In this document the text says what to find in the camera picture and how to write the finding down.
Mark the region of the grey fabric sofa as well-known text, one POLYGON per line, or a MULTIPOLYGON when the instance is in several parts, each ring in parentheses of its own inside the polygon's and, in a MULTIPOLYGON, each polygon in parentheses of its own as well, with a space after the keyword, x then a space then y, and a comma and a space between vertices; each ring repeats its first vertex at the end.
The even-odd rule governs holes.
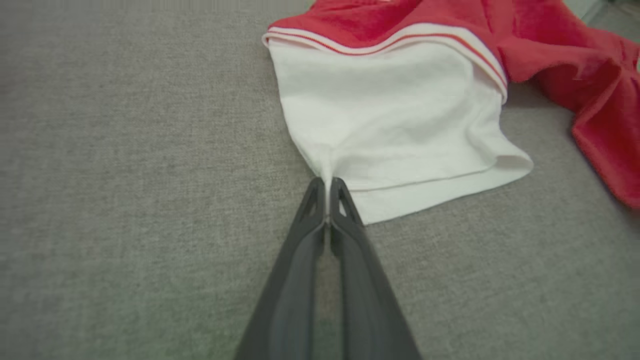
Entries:
MULTIPOLYGON (((231 360, 313 174, 266 27, 312 0, 0 0, 0 360, 231 360)), ((366 228, 426 360, 640 360, 640 212, 509 86, 528 176, 366 228)))

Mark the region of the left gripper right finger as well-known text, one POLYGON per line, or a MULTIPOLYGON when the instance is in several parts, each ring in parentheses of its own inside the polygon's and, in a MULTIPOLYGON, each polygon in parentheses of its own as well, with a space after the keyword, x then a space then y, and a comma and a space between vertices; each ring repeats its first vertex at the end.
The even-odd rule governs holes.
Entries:
POLYGON ((340 263, 343 360, 423 360, 342 178, 329 192, 331 250, 340 263))

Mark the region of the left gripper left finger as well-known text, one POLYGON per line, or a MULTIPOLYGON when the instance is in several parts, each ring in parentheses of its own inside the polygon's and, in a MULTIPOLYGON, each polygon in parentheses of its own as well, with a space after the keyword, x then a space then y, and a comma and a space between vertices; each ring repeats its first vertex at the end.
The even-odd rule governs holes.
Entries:
POLYGON ((326 188, 309 183, 244 331, 235 360, 311 360, 317 261, 325 236, 326 188))

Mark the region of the red and white T-shirt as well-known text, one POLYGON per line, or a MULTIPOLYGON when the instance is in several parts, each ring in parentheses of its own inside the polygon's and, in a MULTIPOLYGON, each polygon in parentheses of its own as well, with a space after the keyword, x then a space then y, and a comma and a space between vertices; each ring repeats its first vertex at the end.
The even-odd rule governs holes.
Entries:
POLYGON ((262 41, 292 141, 365 224, 526 177, 499 120, 528 80, 574 112, 576 145, 640 209, 640 44, 563 0, 315 0, 262 41))

